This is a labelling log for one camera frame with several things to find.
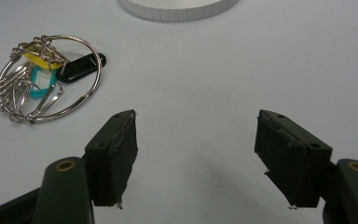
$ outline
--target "teal plastic clip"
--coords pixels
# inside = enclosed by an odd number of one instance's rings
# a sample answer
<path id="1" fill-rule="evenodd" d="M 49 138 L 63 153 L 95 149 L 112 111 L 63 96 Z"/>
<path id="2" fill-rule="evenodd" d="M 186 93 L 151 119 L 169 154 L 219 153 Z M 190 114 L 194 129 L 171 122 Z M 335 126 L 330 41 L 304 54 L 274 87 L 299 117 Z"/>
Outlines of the teal plastic clip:
<path id="1" fill-rule="evenodd" d="M 34 67 L 34 71 L 31 74 L 31 81 L 40 88 L 32 87 L 30 95 L 34 98 L 42 98 L 48 88 L 56 83 L 57 70 L 45 70 L 38 65 Z"/>

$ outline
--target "white surface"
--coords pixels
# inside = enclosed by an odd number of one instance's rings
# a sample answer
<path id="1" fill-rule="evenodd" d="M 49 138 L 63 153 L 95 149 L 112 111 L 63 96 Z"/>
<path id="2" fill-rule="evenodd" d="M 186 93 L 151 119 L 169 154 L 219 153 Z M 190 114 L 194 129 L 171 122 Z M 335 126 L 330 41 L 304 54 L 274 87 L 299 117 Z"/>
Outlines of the white surface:
<path id="1" fill-rule="evenodd" d="M 199 21 L 217 16 L 239 0 L 120 0 L 130 14 L 149 21 Z"/>
<path id="2" fill-rule="evenodd" d="M 124 210 L 96 207 L 98 224 L 322 223 L 323 202 L 289 210 L 263 175 L 261 108 L 324 140 L 332 161 L 358 160 L 358 1 L 242 0 L 185 23 L 138 20 L 112 0 L 0 1 L 0 71 L 21 41 L 57 34 L 106 56 L 102 85 L 52 122 L 0 114 L 0 204 L 39 187 L 50 163 L 82 156 L 110 116 L 132 108 L 139 155 Z"/>

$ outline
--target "white round object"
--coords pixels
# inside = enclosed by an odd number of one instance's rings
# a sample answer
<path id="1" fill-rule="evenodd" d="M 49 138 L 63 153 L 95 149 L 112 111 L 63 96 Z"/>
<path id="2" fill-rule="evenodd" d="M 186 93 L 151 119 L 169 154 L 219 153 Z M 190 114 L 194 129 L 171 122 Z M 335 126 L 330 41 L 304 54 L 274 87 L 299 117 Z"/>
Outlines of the white round object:
<path id="1" fill-rule="evenodd" d="M 198 21 L 227 11 L 239 0 L 120 0 L 134 16 L 149 21 Z"/>

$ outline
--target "bunch of safety pins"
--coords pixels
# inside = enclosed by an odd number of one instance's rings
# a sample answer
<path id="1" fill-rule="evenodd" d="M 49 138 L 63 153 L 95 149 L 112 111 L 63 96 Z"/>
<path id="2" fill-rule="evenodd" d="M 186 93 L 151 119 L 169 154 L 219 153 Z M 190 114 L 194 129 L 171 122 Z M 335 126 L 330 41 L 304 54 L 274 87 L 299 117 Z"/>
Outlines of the bunch of safety pins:
<path id="1" fill-rule="evenodd" d="M 91 50 L 91 54 L 70 62 L 55 47 L 53 40 L 72 40 Z M 22 56 L 27 60 L 16 69 L 11 67 Z M 42 35 L 29 43 L 20 43 L 12 50 L 10 60 L 0 74 L 0 111 L 7 112 L 12 121 L 35 123 L 60 118 L 81 105 L 97 90 L 102 67 L 106 59 L 87 41 L 70 35 Z M 83 76 L 96 72 L 94 82 L 72 105 L 47 115 L 47 111 L 63 94 L 62 82 L 73 82 Z M 24 113 L 27 102 L 38 101 L 34 110 Z"/>

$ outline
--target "white ribbed rim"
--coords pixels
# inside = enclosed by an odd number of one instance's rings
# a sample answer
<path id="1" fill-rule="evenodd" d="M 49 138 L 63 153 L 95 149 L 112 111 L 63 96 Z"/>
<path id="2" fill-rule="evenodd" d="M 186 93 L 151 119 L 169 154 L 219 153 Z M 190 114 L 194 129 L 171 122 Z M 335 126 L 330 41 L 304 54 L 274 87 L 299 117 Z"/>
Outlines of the white ribbed rim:
<path id="1" fill-rule="evenodd" d="M 219 15 L 239 0 L 120 0 L 132 15 L 148 21 L 199 21 Z"/>

